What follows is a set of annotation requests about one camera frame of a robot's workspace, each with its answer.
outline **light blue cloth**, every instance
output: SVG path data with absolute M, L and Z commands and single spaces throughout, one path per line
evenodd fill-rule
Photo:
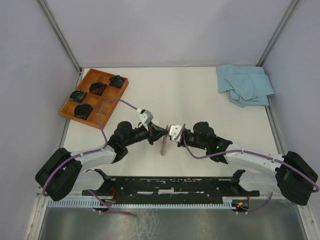
M 268 96 L 274 95 L 269 78 L 262 67 L 217 66 L 218 92 L 227 92 L 229 100 L 240 106 L 269 106 Z

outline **black cable bundle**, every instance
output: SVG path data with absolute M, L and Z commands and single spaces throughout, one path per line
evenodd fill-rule
M 92 94 L 101 96 L 104 90 L 106 90 L 106 88 L 107 84 L 103 84 L 102 82 L 98 81 L 91 84 L 89 91 Z
M 90 104 L 80 104 L 74 109 L 74 116 L 87 120 L 93 108 Z
M 110 77 L 109 86 L 120 89 L 125 82 L 125 79 L 120 75 Z
M 76 102 L 76 103 L 82 103 L 82 101 L 85 99 L 87 93 L 81 90 L 75 90 L 71 93 L 69 99 Z

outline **robotic arm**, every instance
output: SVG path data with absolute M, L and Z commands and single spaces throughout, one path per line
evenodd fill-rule
M 161 137 L 168 135 L 171 141 L 177 142 L 178 147 L 189 147 L 206 150 L 206 156 L 196 159 L 210 158 L 217 163 L 238 165 L 258 171 L 258 173 L 237 170 L 232 176 L 230 184 L 237 193 L 243 190 L 254 190 L 282 193 L 293 203 L 306 205 L 318 175 L 295 152 L 289 151 L 287 155 L 267 154 L 243 148 L 230 140 L 216 136 L 214 130 L 207 122 L 198 122 L 193 126 L 193 132 L 184 126 L 171 125 L 169 131 L 152 123 L 153 116 L 147 110 L 136 110 L 139 113 L 141 126 L 133 129 L 128 121 L 118 124 L 114 134 L 110 137 L 108 145 L 103 148 L 90 149 L 82 154 L 68 152 L 59 148 L 45 165 L 36 174 L 35 180 L 44 187 L 50 175 L 66 159 L 74 155 L 72 161 L 59 169 L 49 180 L 46 186 L 47 194 L 54 201 L 59 201 L 69 193 L 82 190 L 101 191 L 108 189 L 110 178 L 99 169 L 90 170 L 103 164 L 113 164 L 120 161 L 127 153 L 127 146 L 148 140 L 153 145 Z M 302 177 L 298 172 L 307 176 L 312 182 Z

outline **brown wooden organizer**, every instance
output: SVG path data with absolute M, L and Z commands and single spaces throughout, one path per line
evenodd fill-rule
M 121 88 L 109 86 L 109 79 L 113 76 L 115 75 L 111 73 L 90 69 L 76 88 L 76 90 L 82 90 L 87 93 L 84 100 L 82 101 L 82 103 L 78 103 L 69 99 L 60 110 L 60 114 L 68 119 L 72 119 L 79 123 L 100 129 L 98 123 L 98 114 L 102 104 L 109 99 L 120 99 L 129 84 L 128 79 L 121 76 L 125 79 Z M 102 82 L 104 84 L 107 84 L 107 87 L 101 96 L 89 92 L 91 84 L 95 82 Z M 93 107 L 93 110 L 87 120 L 75 116 L 75 108 L 80 104 L 90 104 Z M 105 125 L 107 124 L 117 104 L 118 101 L 112 101 L 110 103 L 107 103 L 103 107 L 101 112 L 101 124 L 103 127 L 105 127 Z

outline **white wall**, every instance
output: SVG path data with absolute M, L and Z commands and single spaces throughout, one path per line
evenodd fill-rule
M 320 175 L 319 10 L 319 0 L 301 1 L 264 69 L 275 91 L 271 102 L 287 149 Z M 311 202 L 320 220 L 320 193 Z
M 47 0 L 82 67 L 255 65 L 291 0 Z
M 0 238 L 20 240 L 77 73 L 35 0 L 3 1 L 0 22 Z

